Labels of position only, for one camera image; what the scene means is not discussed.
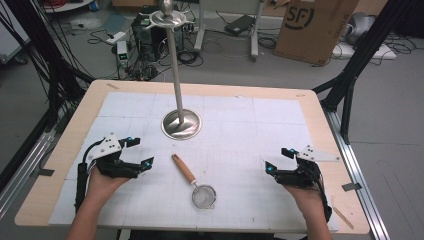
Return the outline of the wooden handle mesh strainer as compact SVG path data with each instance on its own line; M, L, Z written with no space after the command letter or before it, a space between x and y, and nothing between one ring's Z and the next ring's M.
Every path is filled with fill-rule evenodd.
M217 194L214 188L211 185L198 184L197 178L177 154L172 154L171 158L188 183L194 186L194 190L192 192L192 202L194 206L198 209L211 208L217 199Z

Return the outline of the white flat board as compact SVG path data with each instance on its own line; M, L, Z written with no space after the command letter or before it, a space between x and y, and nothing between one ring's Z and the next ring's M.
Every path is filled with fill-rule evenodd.
M360 50L347 42L337 43L333 49L332 56L336 59L350 59L356 52L360 54L373 53L373 59L394 60L397 58L397 55L385 44L382 44L376 50Z

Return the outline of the aluminium rail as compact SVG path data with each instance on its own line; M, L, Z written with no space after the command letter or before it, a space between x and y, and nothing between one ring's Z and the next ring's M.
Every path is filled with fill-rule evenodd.
M51 130L41 133L38 137L30 138L20 155L22 161L17 170L0 192L0 221L7 214L9 208L23 189L32 172L36 169L47 150L56 138L56 131Z
M345 142L342 134L340 133L341 120L339 116L335 112L329 112L327 110L324 111L324 114L343 158L345 167L347 168L351 182L353 184L360 185L360 187L356 186L354 191L356 192L359 202L361 203L361 207L365 213L373 239L390 240L390 236L374 202L354 150L350 143Z

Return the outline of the tall metal hook stand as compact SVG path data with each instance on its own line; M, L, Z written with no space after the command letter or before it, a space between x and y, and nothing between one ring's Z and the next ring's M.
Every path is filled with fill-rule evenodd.
M173 0L158 0L159 10L148 15L150 28L165 30L173 74L173 86L176 100L176 109L164 116L161 127L163 133L174 140L188 140L196 136L202 127L200 116L183 107L181 84L179 77L175 29L188 23L186 16L174 10Z

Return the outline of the white device with green display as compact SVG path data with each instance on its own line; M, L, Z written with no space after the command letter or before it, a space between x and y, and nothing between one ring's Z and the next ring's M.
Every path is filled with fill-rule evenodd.
M117 60L121 66L128 65L129 56L128 56L128 46L126 41L117 42L116 55L117 55Z

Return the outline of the thin wooden stick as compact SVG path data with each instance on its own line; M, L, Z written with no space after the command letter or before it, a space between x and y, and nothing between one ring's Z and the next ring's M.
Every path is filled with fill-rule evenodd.
M334 213L336 213L339 218L352 230L354 230L354 225L348 220L348 218L337 208L333 207Z

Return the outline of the black computer tower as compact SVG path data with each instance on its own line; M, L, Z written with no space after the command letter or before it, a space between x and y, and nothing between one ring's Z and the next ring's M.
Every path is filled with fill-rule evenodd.
M164 40L167 40L169 52L176 54L175 31L185 23L185 15L178 11L168 15L162 11L140 13L131 24L139 57L143 61L158 61L161 58L160 45Z

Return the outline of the brown cardboard box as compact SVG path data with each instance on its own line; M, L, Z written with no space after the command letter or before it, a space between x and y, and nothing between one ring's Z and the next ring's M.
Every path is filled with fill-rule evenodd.
M276 56L325 65L359 0L289 0Z

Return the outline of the white grid mat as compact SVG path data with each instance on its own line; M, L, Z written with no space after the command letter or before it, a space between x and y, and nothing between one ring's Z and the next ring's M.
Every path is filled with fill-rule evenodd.
M104 227L190 231L303 232L303 217L291 195L265 172L265 162L294 169L282 148L302 150L312 140L296 100L244 96L190 96L186 108L202 119L200 132L174 140L161 129L174 110L171 94L109 93L92 124L78 158L88 158L94 142L114 133L138 137L139 145L121 157L139 163L153 157L150 170L122 187L100 215ZM192 202L190 185L171 158L177 154L197 178L217 194L209 209Z

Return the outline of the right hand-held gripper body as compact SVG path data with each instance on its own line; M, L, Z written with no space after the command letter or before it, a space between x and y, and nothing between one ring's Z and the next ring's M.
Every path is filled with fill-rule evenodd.
M295 170L279 170L280 174L275 176L275 180L281 185L307 188L319 182L321 171L318 162L338 161L339 157L307 145L302 150L297 151L294 159L297 168Z

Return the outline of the black metal frame stand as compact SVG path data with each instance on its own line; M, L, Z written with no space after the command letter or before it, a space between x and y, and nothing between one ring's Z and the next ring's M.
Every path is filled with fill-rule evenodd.
M388 0L357 48L360 50L376 50L383 44L389 33L401 19L404 18L412 8L423 1L424 0ZM372 56L373 53L360 54L356 52L340 74L313 88L316 94L326 90L329 91L327 96L320 101L324 110L336 112L340 102L343 102L340 133L346 143L350 143L349 125L355 83L372 59Z
M65 60L42 20L37 0L0 0L0 6L4 5L10 9L33 44L33 47L30 47L5 15L0 13L0 22L30 58L40 80L48 84L46 92L48 109L0 173L0 193L5 190L23 164L24 157L29 153L35 140L45 130L53 128L58 120L59 108L65 102L74 103L82 99L86 91L80 86L78 79L87 84L94 81L92 76Z

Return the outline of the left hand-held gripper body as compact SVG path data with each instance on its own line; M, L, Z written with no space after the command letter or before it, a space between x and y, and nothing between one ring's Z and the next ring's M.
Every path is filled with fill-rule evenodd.
M111 178L137 178L140 172L138 164L127 163L120 159L122 150L119 140L114 133L104 137L94 145L93 151L88 151L91 165L96 165L100 173Z

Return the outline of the flat black device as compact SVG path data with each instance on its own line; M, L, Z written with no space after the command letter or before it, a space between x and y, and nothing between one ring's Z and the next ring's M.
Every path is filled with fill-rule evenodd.
M243 15L224 27L224 30L233 35L239 36L241 33L250 30L254 25L255 18L249 15Z

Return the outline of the white table leg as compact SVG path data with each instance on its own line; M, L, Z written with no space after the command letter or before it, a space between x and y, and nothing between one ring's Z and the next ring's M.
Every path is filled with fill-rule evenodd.
M257 0L256 13L254 14L254 25L250 34L250 56L255 61L259 56L259 44L258 44L258 30L260 25L260 19L263 12L265 0Z
M198 31L196 35L196 41L193 49L197 52L201 51L204 35L205 35L205 22L204 22L204 5L205 0L199 0L199 8L198 8Z

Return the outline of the white power strip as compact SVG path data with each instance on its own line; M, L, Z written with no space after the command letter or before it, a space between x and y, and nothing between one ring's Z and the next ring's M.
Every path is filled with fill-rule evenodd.
M106 42L108 44L115 44L117 41L120 41L125 36L126 36L125 32L117 32L116 34L113 35L112 38L107 39Z

